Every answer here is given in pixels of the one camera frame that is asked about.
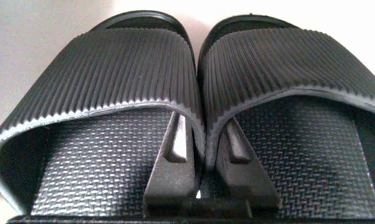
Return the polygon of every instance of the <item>rubber material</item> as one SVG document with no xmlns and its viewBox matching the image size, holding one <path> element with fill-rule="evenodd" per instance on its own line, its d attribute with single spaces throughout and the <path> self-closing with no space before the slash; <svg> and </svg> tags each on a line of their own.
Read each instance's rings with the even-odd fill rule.
<svg viewBox="0 0 375 224">
<path fill-rule="evenodd" d="M 276 217 L 375 219 L 356 112 L 323 98 L 290 96 L 235 116 L 280 194 Z"/>
<path fill-rule="evenodd" d="M 375 220 L 263 220 L 263 219 L 225 219 L 225 218 L 161 218 L 125 219 L 119 217 L 40 217 L 24 216 L 10 219 L 7 224 L 137 224 L 137 223 L 375 223 Z"/>
<path fill-rule="evenodd" d="M 228 34 L 205 56 L 203 73 L 205 109 L 210 111 L 209 168 L 215 163 L 225 122 L 267 101 L 312 95 L 375 113 L 375 76 L 337 41 L 315 31 L 258 29 Z"/>
<path fill-rule="evenodd" d="M 42 173 L 42 146 L 51 134 L 48 125 L 142 108 L 186 117 L 203 158 L 198 84 L 184 38 L 169 30 L 135 28 L 75 38 L 0 127 L 0 193 L 20 214 L 29 213 Z"/>
<path fill-rule="evenodd" d="M 210 47 L 222 36 L 243 30 L 263 29 L 263 28 L 297 28 L 286 21 L 270 16 L 241 15 L 224 19 L 217 23 L 210 31 L 200 50 L 199 62 L 206 55 Z"/>
<path fill-rule="evenodd" d="M 368 178 L 369 171 L 375 176 L 375 144 L 371 146 L 369 140 L 365 140 L 369 138 L 369 129 L 365 127 L 375 123 L 375 76 L 342 45 L 320 32 L 263 27 L 229 34 L 227 30 L 221 32 L 225 34 L 215 42 L 207 38 L 209 44 L 203 46 L 210 47 L 206 53 L 201 50 L 199 62 L 208 133 L 208 174 L 212 175 L 215 170 L 220 133 L 226 122 L 236 116 L 252 148 L 262 153 L 258 157 L 282 196 L 283 208 L 278 217 L 375 218 L 375 179 Z M 321 100 L 315 97 L 293 110 L 287 102 L 295 102 L 297 95 L 352 105 L 354 118 L 347 118 L 338 111 L 340 105 L 332 107 L 335 102 L 325 103 L 325 108 L 318 106 Z M 287 96 L 295 98 L 286 98 L 281 103 L 280 99 Z M 298 118 L 307 117 L 289 124 L 288 120 L 283 121 L 288 118 L 284 117 L 282 109 Z M 372 113 L 373 117 L 363 119 L 361 114 L 366 113 Z M 334 130 L 338 125 L 340 132 L 352 139 L 337 135 L 340 133 L 324 132 Z M 275 152 L 286 143 L 285 149 Z M 295 155 L 301 147 L 302 155 L 310 155 L 303 164 L 300 164 L 299 154 Z M 281 157 L 280 153 L 285 151 L 289 154 Z M 320 164 L 329 165 L 321 168 Z M 324 169 L 335 174 L 322 173 Z M 319 172 L 319 176 L 307 175 L 313 172 Z M 352 172 L 359 173 L 351 177 Z M 351 179 L 344 180 L 344 175 Z M 335 176 L 344 178 L 334 181 Z M 204 197 L 217 197 L 206 193 L 212 187 L 220 186 L 219 182 L 211 186 L 211 181 L 204 180 L 201 189 L 205 192 Z M 308 181 L 325 182 L 321 186 L 304 184 Z M 319 190 L 310 190 L 311 187 L 319 187 Z"/>
</svg>

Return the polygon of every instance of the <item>black slide sandal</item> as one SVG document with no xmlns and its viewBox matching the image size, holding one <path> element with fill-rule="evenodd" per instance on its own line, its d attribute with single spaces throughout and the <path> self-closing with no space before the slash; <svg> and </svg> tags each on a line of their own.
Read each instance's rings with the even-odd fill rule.
<svg viewBox="0 0 375 224">
<path fill-rule="evenodd" d="M 0 193 L 23 215 L 176 209 L 195 197 L 204 139 L 182 25 L 120 14 L 72 40 L 2 124 Z"/>
<path fill-rule="evenodd" d="M 239 28 L 238 19 L 247 17 L 274 22 L 269 29 Z M 224 193 L 206 178 L 204 197 L 253 188 L 243 178 L 227 181 L 240 174 L 225 170 L 240 166 L 242 172 L 255 160 L 239 152 L 232 161 L 236 152 L 227 144 L 234 126 L 242 133 L 234 137 L 249 142 L 240 150 L 254 151 L 274 184 L 267 186 L 278 191 L 274 217 L 375 219 L 375 76 L 325 34 L 270 17 L 230 19 L 233 30 L 222 30 L 228 20 L 215 26 L 199 61 L 206 166 L 226 182 Z"/>
</svg>

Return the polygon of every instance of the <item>black rubber strap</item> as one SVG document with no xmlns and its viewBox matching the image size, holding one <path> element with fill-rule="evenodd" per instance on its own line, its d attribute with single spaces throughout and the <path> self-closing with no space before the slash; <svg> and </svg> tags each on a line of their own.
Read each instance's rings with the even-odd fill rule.
<svg viewBox="0 0 375 224">
<path fill-rule="evenodd" d="M 134 108 L 168 108 L 184 115 L 203 157 L 194 61 L 175 32 L 97 30 L 72 40 L 1 125 L 0 150 L 10 138 L 40 126 Z M 0 192 L 13 206 L 22 204 L 1 177 Z"/>
<path fill-rule="evenodd" d="M 290 28 L 230 33 L 211 46 L 201 65 L 209 170 L 225 123 L 267 101 L 312 95 L 375 113 L 375 76 L 320 32 Z"/>
</svg>

